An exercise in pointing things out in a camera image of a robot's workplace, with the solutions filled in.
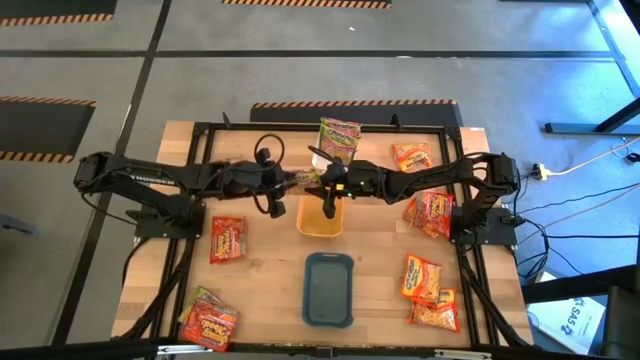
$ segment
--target wooden tabletop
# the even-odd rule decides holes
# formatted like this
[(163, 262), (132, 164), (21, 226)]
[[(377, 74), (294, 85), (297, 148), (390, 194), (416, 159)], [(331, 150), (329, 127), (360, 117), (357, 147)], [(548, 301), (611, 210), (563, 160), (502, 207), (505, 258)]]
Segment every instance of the wooden tabletop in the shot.
[[(168, 122), (157, 161), (186, 163), (192, 122)], [(465, 152), (487, 151), (483, 129), (462, 128)], [(282, 166), (308, 168), (315, 142), (313, 132), (275, 132), (286, 144)], [(216, 131), (212, 160), (252, 159), (261, 131)], [(435, 135), (362, 134), (357, 158), (395, 168), (391, 144), (428, 142), (434, 165), (442, 164)], [(263, 146), (279, 155), (277, 142)], [(453, 144), (448, 144), (453, 151)], [(173, 191), (170, 188), (159, 188)], [(445, 192), (445, 188), (436, 189)], [(345, 200), (344, 231), (335, 238), (312, 238), (296, 229), (299, 196), (284, 198), (287, 213), (271, 219), (255, 208), (252, 199), (207, 201), (203, 235), (196, 242), (188, 290), (203, 286), (240, 311), (232, 341), (279, 345), (332, 346), (424, 346), (468, 347), (469, 334), (454, 247), (444, 238), (426, 238), (401, 219), (406, 203), (391, 206), (381, 200)], [(209, 264), (212, 216), (244, 216), (248, 221), (248, 256), (226, 264)], [(158, 291), (168, 240), (154, 239), (138, 251), (129, 265), (113, 335), (130, 328)], [(531, 332), (520, 291), (513, 256), (502, 246), (484, 246), (491, 295), (507, 321), (520, 336), (531, 342)], [(304, 324), (301, 315), (304, 262), (314, 252), (344, 253), (355, 262), (353, 270), (353, 325), (347, 329), (316, 328)], [(442, 264), (441, 286), (457, 289), (459, 334), (430, 326), (410, 325), (410, 302), (400, 295), (406, 254), (414, 253)], [(173, 299), (165, 309), (162, 334), (168, 333)], [(488, 342), (482, 306), (475, 299), (481, 340)]]

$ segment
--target gray floor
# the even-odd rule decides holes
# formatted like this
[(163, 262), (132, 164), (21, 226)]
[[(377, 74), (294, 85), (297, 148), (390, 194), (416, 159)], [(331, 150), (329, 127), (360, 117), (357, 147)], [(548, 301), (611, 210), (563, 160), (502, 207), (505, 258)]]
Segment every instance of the gray floor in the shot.
[[(0, 31), (0, 49), (146, 49), (161, 0), (121, 0), (113, 22)], [(619, 4), (599, 1), (615, 17)], [(184, 49), (607, 50), (582, 4), (394, 2), (392, 10), (223, 6), (174, 1), (160, 43)], [(627, 55), (638, 67), (639, 57)], [(97, 111), (78, 157), (112, 150), (127, 112), (139, 59), (0, 59), (0, 92), (96, 100)], [(248, 121), (258, 101), (452, 98), (465, 125), (487, 129), (495, 152), (518, 159), (521, 170), (543, 162), (562, 170), (621, 142), (611, 138), (548, 136), (548, 121), (597, 123), (633, 99), (608, 60), (479, 59), (157, 59), (127, 156), (155, 159), (167, 120)], [(75, 165), (0, 162), (0, 212), (38, 227), (34, 236), (0, 232), (0, 348), (41, 345), (68, 285), (90, 211), (71, 185)], [(637, 181), (638, 165), (615, 157), (548, 182), (531, 181), (520, 209)], [(640, 193), (551, 227), (556, 235), (638, 233)], [(606, 199), (528, 213), (546, 224)], [(116, 200), (110, 211), (133, 205)], [(518, 229), (524, 239), (532, 229)], [(107, 220), (70, 340), (105, 340), (119, 298), (120, 271), (131, 249), (130, 227)], [(632, 240), (554, 240), (583, 272), (634, 261)], [(538, 237), (519, 259), (542, 248)], [(551, 255), (548, 268), (574, 272)]]

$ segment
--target snack bag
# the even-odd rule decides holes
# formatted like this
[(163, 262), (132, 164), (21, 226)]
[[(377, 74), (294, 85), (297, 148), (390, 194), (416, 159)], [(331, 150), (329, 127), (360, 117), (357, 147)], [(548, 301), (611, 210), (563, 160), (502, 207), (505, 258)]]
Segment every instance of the snack bag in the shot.
[(247, 254), (247, 225), (244, 218), (214, 216), (212, 228), (210, 264)]
[(353, 137), (360, 137), (360, 124), (358, 123), (341, 121), (331, 118), (320, 118), (320, 122), (322, 123), (322, 125), (326, 125), (330, 128), (349, 134)]
[(237, 317), (237, 312), (196, 300), (184, 324), (182, 337), (209, 349), (224, 352), (229, 347)]
[(432, 325), (443, 329), (460, 332), (460, 322), (456, 309), (456, 290), (440, 289), (440, 299), (435, 307), (427, 307), (411, 303), (409, 324)]
[(431, 167), (431, 153), (427, 143), (393, 144), (393, 157), (402, 171), (421, 170)]
[(407, 271), (402, 283), (402, 295), (411, 301), (434, 306), (440, 295), (440, 268), (438, 264), (407, 254)]
[(295, 186), (287, 190), (288, 195), (308, 195), (305, 188), (317, 188), (321, 186), (320, 175), (315, 169), (295, 171), (292, 180)]
[(187, 301), (187, 304), (189, 305), (180, 313), (180, 316), (178, 317), (179, 322), (184, 323), (185, 318), (187, 317), (187, 315), (189, 315), (189, 312), (191, 311), (191, 308), (193, 307), (193, 304), (196, 300), (204, 300), (212, 304), (227, 306), (222, 302), (222, 300), (220, 300), (219, 297), (215, 296), (212, 292), (203, 288), (202, 286), (198, 286), (195, 293), (193, 293), (189, 301)]
[(416, 198), (409, 200), (409, 206), (404, 211), (402, 218), (405, 219), (409, 225), (413, 225), (413, 221), (416, 218)]
[(421, 191), (415, 199), (412, 224), (433, 238), (442, 234), (448, 239), (451, 235), (452, 207), (453, 195)]
[(356, 148), (360, 142), (359, 137), (336, 130), (327, 125), (320, 125), (320, 150), (325, 151), (331, 157), (342, 160), (344, 165), (348, 165), (355, 155)]

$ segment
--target power cable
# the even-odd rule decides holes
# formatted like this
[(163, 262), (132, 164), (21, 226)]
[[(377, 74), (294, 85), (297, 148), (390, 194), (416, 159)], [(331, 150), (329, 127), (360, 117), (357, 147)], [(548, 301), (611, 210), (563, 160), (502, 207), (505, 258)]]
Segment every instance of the power cable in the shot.
[(569, 199), (569, 200), (565, 200), (565, 201), (558, 202), (558, 203), (550, 203), (550, 204), (546, 204), (546, 205), (542, 205), (542, 206), (536, 206), (536, 207), (532, 207), (530, 209), (522, 210), (522, 211), (520, 211), (519, 214), (523, 214), (523, 213), (526, 213), (526, 212), (529, 212), (529, 211), (533, 211), (533, 210), (545, 209), (545, 208), (548, 208), (550, 206), (564, 205), (566, 203), (573, 202), (573, 201), (580, 201), (580, 200), (584, 200), (584, 199), (588, 199), (588, 198), (592, 198), (592, 197), (606, 195), (606, 194), (609, 194), (609, 193), (612, 193), (612, 192), (626, 190), (626, 189), (629, 189), (629, 188), (632, 188), (632, 187), (638, 186), (638, 185), (640, 185), (640, 183), (635, 183), (635, 184), (624, 186), (624, 187), (621, 187), (621, 188), (616, 188), (616, 189), (603, 191), (603, 192), (597, 193), (597, 194), (585, 195), (585, 196), (582, 196), (582, 197), (579, 197), (579, 198), (576, 198), (576, 199)]

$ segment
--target black wire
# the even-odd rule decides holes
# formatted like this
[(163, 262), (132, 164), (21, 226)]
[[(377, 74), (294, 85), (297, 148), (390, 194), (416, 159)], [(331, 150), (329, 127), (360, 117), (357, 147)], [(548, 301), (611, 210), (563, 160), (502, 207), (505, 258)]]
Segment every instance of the black wire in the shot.
[(575, 267), (575, 266), (573, 266), (573, 264), (571, 263), (571, 261), (569, 261), (566, 257), (564, 257), (564, 255), (560, 254), (559, 252), (557, 252), (557, 251), (556, 251), (554, 248), (552, 248), (552, 247), (549, 247), (549, 249), (550, 249), (551, 251), (553, 251), (554, 253), (556, 253), (558, 256), (560, 256), (560, 257), (562, 258), (562, 260), (564, 260), (564, 261), (567, 263), (567, 265), (569, 265), (569, 266), (570, 266), (570, 267), (571, 267), (575, 272), (577, 272), (577, 273), (578, 273), (578, 274), (580, 274), (580, 275), (584, 275), (584, 273), (583, 273), (582, 271), (580, 271), (580, 270), (576, 269), (576, 267)]
[(479, 239), (478, 239), (478, 232), (477, 232), (477, 231), (474, 231), (474, 232), (473, 232), (473, 237), (474, 237), (474, 238), (473, 238), (473, 244), (471, 244), (471, 246), (469, 246), (469, 248), (468, 248), (468, 249), (464, 249), (464, 252), (469, 252), (469, 251), (471, 251), (471, 250), (475, 249), (475, 248), (476, 248), (476, 246), (478, 246), (478, 243), (479, 243), (480, 241), (479, 241)]
[(133, 257), (133, 255), (136, 254), (138, 249), (142, 247), (142, 245), (144, 245), (147, 241), (149, 241), (149, 239), (150, 238), (146, 238), (146, 237), (141, 238), (140, 242), (136, 244), (136, 246), (134, 246), (133, 249), (131, 249), (129, 256), (127, 256), (127, 260), (124, 261), (124, 267), (122, 268), (122, 286), (123, 287), (124, 287), (124, 281), (127, 279), (127, 271), (129, 270), (129, 262), (131, 261), (131, 258)]
[(253, 196), (253, 202), (256, 204), (258, 211), (263, 214), (269, 214), (269, 207), (267, 206), (267, 209), (265, 209), (262, 207), (262, 205), (260, 205), (260, 201), (258, 200), (258, 196), (256, 195), (255, 191), (251, 195)]
[(97, 212), (99, 212), (99, 213), (102, 213), (102, 214), (105, 214), (106, 216), (108, 216), (108, 217), (110, 217), (110, 218), (113, 218), (113, 219), (116, 219), (116, 220), (120, 220), (120, 221), (122, 221), (122, 222), (124, 222), (124, 223), (127, 223), (127, 224), (129, 224), (129, 225), (138, 226), (138, 224), (136, 224), (136, 223), (134, 223), (134, 222), (132, 222), (132, 221), (129, 221), (129, 220), (124, 219), (124, 218), (121, 218), (121, 217), (119, 217), (119, 216), (111, 215), (111, 214), (109, 214), (108, 212), (106, 212), (106, 211), (104, 211), (104, 210), (102, 210), (102, 209), (98, 208), (97, 206), (93, 205), (93, 204), (91, 203), (91, 201), (89, 201), (89, 200), (86, 198), (86, 196), (87, 196), (87, 194), (80, 194), (80, 197), (82, 198), (82, 200), (83, 200), (85, 203), (87, 203), (87, 205), (91, 206), (95, 211), (97, 211)]
[(547, 235), (549, 239), (637, 239), (638, 235)]
[(549, 248), (550, 248), (550, 246), (549, 246), (549, 239), (547, 238), (547, 232), (546, 232), (544, 226), (542, 226), (542, 225), (540, 225), (538, 223), (535, 223), (535, 222), (533, 222), (533, 221), (531, 221), (529, 219), (524, 219), (523, 218), (523, 220), (525, 222), (528, 222), (529, 224), (535, 226), (538, 230), (540, 230), (540, 234), (542, 236), (542, 239), (544, 240), (544, 248), (545, 248), (544, 252), (541, 252), (541, 253), (538, 253), (536, 255), (533, 255), (533, 256), (531, 256), (531, 257), (529, 257), (529, 258), (527, 258), (525, 260), (522, 260), (522, 261), (520, 261), (520, 262), (518, 262), (516, 264), (516, 268), (518, 268), (523, 263), (525, 263), (527, 261), (530, 261), (530, 260), (533, 260), (533, 259), (535, 259), (537, 257), (540, 257), (538, 259), (538, 261), (536, 261), (536, 263), (533, 264), (531, 269), (529, 269), (529, 271), (526, 274), (523, 275), (523, 274), (518, 272), (518, 275), (528, 279), (530, 277), (538, 275), (538, 273), (540, 273), (540, 271), (542, 271), (544, 269), (544, 267), (547, 264), (547, 261), (549, 259)]
[(211, 175), (207, 181), (205, 181), (204, 186), (202, 187), (202, 190), (200, 190), (200, 192), (198, 194), (196, 194), (196, 198), (199, 198), (202, 193), (204, 193), (207, 190), (207, 187), (211, 184), (211, 182), (213, 180), (215, 180), (218, 176), (224, 174), (226, 171), (229, 170), (235, 170), (235, 171), (241, 171), (241, 172), (245, 172), (245, 173), (257, 173), (257, 172), (266, 172), (269, 170), (273, 170), (276, 166), (280, 165), (280, 163), (282, 162), (282, 160), (284, 159), (284, 152), (285, 152), (285, 145), (284, 145), (284, 141), (282, 141), (282, 138), (279, 137), (276, 134), (264, 134), (262, 135), (262, 137), (260, 137), (260, 139), (258, 139), (258, 141), (256, 142), (256, 145), (253, 147), (253, 156), (254, 158), (256, 157), (256, 155), (258, 154), (258, 147), (260, 146), (260, 143), (262, 143), (262, 141), (266, 138), (272, 137), (276, 140), (278, 140), (278, 142), (280, 143), (280, 146), (282, 147), (282, 152), (280, 153), (280, 157), (278, 158), (278, 161), (276, 161), (273, 165), (269, 166), (269, 167), (265, 167), (259, 170), (239, 170), (239, 169), (234, 169), (233, 166), (227, 167), (225, 169), (222, 169), (220, 171), (218, 171), (217, 173)]
[(536, 206), (536, 207), (533, 207), (533, 208), (530, 208), (530, 209), (523, 210), (523, 211), (520, 212), (520, 214), (526, 213), (528, 211), (544, 209), (544, 208), (547, 208), (549, 206), (564, 205), (564, 204), (566, 204), (568, 202), (572, 202), (572, 201), (580, 201), (580, 200), (584, 200), (584, 199), (591, 198), (591, 197), (606, 195), (606, 194), (614, 192), (614, 191), (626, 190), (626, 189), (629, 189), (629, 188), (632, 188), (632, 187), (638, 186), (638, 185), (640, 185), (640, 183), (635, 183), (635, 184), (632, 184), (632, 185), (629, 185), (629, 186), (603, 191), (603, 192), (597, 193), (597, 194), (585, 195), (585, 196), (577, 198), (577, 199), (569, 199), (569, 200), (565, 200), (565, 201), (562, 201), (562, 202), (559, 202), (559, 203), (550, 203), (550, 204), (546, 204), (546, 205), (543, 205), (543, 206)]

